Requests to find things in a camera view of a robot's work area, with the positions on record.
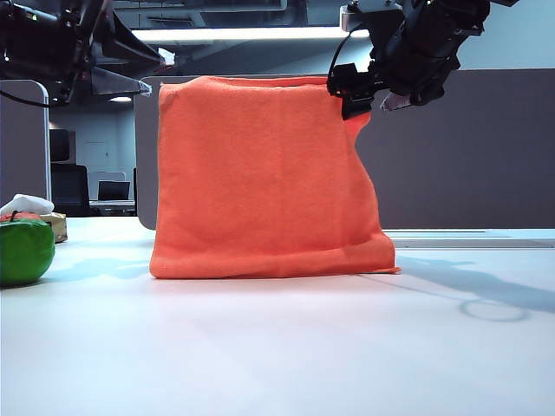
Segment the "orange towel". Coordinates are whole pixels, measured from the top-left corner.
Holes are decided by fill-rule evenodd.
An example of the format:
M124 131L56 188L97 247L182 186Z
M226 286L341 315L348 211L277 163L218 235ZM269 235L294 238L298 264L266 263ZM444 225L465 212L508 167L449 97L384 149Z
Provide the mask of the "orange towel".
M374 187L325 77L160 90L158 278L393 273Z

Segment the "table surface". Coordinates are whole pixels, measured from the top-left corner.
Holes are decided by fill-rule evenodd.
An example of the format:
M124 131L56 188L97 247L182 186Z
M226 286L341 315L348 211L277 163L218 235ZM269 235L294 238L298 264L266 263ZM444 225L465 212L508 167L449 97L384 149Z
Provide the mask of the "table surface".
M2 415L555 414L554 230L391 232L440 246L394 276L171 281L137 218L68 222L2 291Z

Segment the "ceiling light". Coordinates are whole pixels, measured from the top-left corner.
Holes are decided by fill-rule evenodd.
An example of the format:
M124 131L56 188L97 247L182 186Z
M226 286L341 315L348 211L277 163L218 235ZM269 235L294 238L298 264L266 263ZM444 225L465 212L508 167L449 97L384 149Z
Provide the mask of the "ceiling light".
M245 29L162 29L134 30L143 42L185 41L253 41L284 39L341 39L347 32L338 26L309 28L245 28ZM369 37L367 30L354 32L353 37Z
M111 99L110 101L113 101L113 102L131 102L131 98L130 97L115 97L115 98Z

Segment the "gray partition wall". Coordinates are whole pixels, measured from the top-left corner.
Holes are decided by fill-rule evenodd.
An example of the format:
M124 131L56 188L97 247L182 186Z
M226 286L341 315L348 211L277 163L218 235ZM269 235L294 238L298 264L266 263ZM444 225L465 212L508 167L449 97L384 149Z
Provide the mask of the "gray partition wall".
M138 212L156 224L158 91L135 99ZM555 69L461 70L446 96L392 113L375 100L357 149L384 228L555 228Z
M46 89L34 81L0 81L0 89L48 102ZM0 96L0 205L16 193L51 199L49 112Z

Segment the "laptop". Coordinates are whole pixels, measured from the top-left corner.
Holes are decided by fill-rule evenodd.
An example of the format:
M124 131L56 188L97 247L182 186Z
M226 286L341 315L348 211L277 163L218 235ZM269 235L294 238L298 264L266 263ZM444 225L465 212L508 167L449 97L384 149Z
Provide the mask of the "laptop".
M129 181L126 180L99 180L98 200L119 201L129 199Z

